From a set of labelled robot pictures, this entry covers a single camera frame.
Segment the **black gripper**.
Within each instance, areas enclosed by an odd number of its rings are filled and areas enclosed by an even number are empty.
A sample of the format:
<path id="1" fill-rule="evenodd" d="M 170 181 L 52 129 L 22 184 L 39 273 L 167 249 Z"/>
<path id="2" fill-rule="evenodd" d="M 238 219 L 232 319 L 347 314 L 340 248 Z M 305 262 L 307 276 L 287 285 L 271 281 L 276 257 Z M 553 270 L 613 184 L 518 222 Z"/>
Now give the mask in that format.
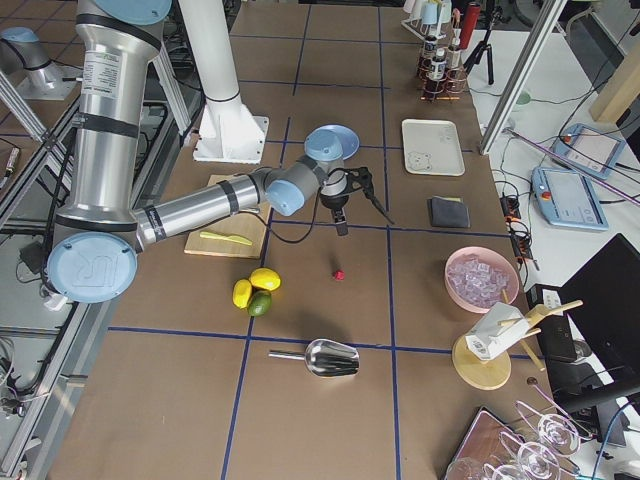
<path id="1" fill-rule="evenodd" d="M 394 225 L 395 222 L 391 219 L 387 210 L 375 196 L 374 189 L 372 187 L 367 187 L 364 189 L 364 194 L 374 208 L 385 218 L 387 224 Z M 320 201 L 322 205 L 325 208 L 332 210 L 333 223 L 339 236 L 346 236 L 349 233 L 346 214 L 343 209 L 348 202 L 349 196 L 350 194 L 345 192 L 339 192 L 337 194 L 328 194 L 324 190 L 321 190 L 320 192 Z"/>

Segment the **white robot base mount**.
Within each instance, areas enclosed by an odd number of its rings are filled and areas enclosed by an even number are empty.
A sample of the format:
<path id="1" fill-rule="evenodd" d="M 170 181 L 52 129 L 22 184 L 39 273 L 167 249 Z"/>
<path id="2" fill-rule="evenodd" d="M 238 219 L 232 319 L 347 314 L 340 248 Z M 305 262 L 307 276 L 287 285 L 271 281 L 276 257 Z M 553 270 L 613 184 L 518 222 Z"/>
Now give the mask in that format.
<path id="1" fill-rule="evenodd" d="M 206 106 L 194 159 L 203 162 L 258 164 L 269 119 L 244 105 L 236 75 L 223 3 L 179 3 Z"/>

